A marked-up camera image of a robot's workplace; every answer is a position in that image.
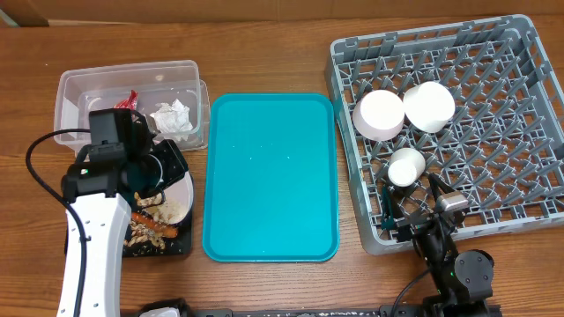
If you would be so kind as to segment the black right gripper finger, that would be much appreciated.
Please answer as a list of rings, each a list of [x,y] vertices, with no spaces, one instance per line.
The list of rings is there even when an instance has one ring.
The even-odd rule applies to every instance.
[[[455,194],[458,195],[459,191],[454,190],[446,182],[444,182],[436,173],[430,173],[428,176],[429,186],[433,198],[439,198],[442,195]]]
[[[397,201],[391,194],[388,187],[382,188],[382,229],[383,230],[396,230],[397,221],[403,218]]]

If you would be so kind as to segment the white cup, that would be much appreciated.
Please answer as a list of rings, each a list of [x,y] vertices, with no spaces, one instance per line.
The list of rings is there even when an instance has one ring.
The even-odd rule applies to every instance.
[[[398,187],[411,186],[425,171],[424,156],[412,148],[402,148],[390,157],[388,178]]]

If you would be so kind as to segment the pink plate with food scraps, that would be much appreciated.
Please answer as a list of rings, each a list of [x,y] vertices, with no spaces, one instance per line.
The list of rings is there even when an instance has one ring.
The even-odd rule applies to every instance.
[[[166,200],[159,206],[145,210],[155,221],[181,226],[189,222],[194,202],[193,180],[189,172],[165,191]]]

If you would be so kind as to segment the orange carrot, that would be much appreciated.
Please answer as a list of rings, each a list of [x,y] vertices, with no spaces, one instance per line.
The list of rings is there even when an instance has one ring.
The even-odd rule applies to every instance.
[[[171,225],[162,224],[156,222],[150,217],[146,217],[139,213],[132,213],[131,218],[142,225],[145,225],[147,228],[153,230],[156,233],[161,233],[166,238],[175,238],[178,235],[178,229]]]

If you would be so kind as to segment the white tissue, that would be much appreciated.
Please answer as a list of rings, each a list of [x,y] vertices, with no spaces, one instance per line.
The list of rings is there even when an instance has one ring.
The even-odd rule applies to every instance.
[[[172,104],[159,103],[159,109],[150,114],[159,133],[173,134],[172,139],[177,142],[182,140],[182,132],[193,130],[189,120],[189,108],[185,107],[178,99]]]

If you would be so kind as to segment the red snack wrapper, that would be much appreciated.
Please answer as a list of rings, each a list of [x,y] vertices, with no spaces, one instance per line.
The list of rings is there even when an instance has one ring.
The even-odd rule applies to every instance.
[[[134,90],[131,90],[130,96],[127,99],[118,102],[115,105],[115,108],[116,109],[136,110],[137,109],[137,98],[138,98],[138,93]]]

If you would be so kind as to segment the white bowl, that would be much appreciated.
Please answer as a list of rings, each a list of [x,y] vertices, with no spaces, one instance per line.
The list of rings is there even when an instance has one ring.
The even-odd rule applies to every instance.
[[[417,129],[426,133],[439,132],[453,117],[456,104],[444,86],[428,81],[409,89],[403,97],[404,111]]]

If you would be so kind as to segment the pink bowl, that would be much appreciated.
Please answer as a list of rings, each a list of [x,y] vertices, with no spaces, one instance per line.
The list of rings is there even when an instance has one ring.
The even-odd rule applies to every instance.
[[[393,92],[376,90],[366,94],[352,112],[354,128],[367,139],[388,141],[404,125],[403,101]]]

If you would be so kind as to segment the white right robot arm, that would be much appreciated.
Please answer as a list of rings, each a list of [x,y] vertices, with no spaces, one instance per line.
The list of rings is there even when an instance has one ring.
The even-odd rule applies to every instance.
[[[478,249],[459,252],[451,234],[461,225],[470,210],[462,192],[453,189],[441,178],[428,175],[434,207],[411,214],[398,222],[401,238],[409,240],[427,265],[397,296],[392,316],[495,316],[498,308],[488,306],[493,296],[494,260]],[[404,295],[425,276],[433,279],[437,293],[423,299],[414,308],[403,308]]]

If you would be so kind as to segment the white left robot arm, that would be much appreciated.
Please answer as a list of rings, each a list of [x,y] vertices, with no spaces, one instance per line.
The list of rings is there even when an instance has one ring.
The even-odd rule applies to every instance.
[[[185,218],[193,205],[193,180],[174,141],[153,141],[135,110],[89,114],[91,141],[62,178],[67,244],[60,316],[120,313],[122,250],[139,199],[172,201]]]

